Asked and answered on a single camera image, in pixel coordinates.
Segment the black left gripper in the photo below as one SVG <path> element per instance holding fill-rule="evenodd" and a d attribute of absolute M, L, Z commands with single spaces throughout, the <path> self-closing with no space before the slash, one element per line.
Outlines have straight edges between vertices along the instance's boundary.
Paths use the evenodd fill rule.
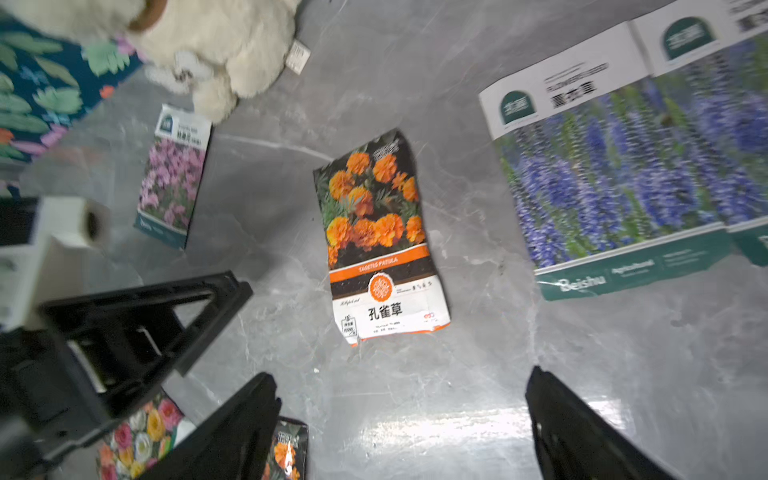
<path fill-rule="evenodd" d="M 52 334 L 1 335 L 1 477 L 44 474 L 91 445 L 187 374 L 252 294 L 227 271 L 43 303 Z"/>

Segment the lavender seed packet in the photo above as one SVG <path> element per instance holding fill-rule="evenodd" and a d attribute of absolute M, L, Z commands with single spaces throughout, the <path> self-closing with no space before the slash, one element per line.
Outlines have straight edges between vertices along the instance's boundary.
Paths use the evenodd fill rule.
<path fill-rule="evenodd" d="M 548 301 L 706 270 L 760 208 L 747 172 L 664 102 L 629 23 L 479 99 Z"/>
<path fill-rule="evenodd" d="M 674 1 L 631 27 L 706 200 L 741 253 L 766 266 L 766 2 Z"/>

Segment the marigold seed packet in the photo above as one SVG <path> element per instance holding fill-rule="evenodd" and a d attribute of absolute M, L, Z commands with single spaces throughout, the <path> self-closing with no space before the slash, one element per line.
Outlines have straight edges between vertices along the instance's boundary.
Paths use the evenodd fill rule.
<path fill-rule="evenodd" d="M 308 449 L 308 425 L 280 417 L 273 432 L 262 480 L 307 479 Z"/>
<path fill-rule="evenodd" d="M 427 243 L 414 156 L 393 129 L 313 172 L 334 321 L 352 346 L 434 332 L 450 312 Z"/>

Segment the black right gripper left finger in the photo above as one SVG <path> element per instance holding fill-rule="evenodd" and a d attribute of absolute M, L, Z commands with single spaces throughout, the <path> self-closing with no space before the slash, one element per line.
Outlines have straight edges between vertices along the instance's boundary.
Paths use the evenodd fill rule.
<path fill-rule="evenodd" d="M 281 400 L 272 375 L 259 373 L 143 479 L 260 479 Z"/>

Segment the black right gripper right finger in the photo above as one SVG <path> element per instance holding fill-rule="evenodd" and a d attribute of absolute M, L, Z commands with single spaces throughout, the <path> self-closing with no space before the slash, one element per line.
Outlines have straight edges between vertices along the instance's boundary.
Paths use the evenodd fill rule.
<path fill-rule="evenodd" d="M 557 376 L 532 369 L 525 399 L 544 479 L 670 479 Z"/>

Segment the pink cosmos seed packet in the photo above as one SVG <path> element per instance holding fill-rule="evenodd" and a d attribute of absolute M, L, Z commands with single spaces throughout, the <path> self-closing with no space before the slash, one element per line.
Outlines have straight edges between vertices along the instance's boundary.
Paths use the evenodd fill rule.
<path fill-rule="evenodd" d="M 187 246 L 212 123 L 164 104 L 141 182 L 134 227 L 166 245 Z"/>

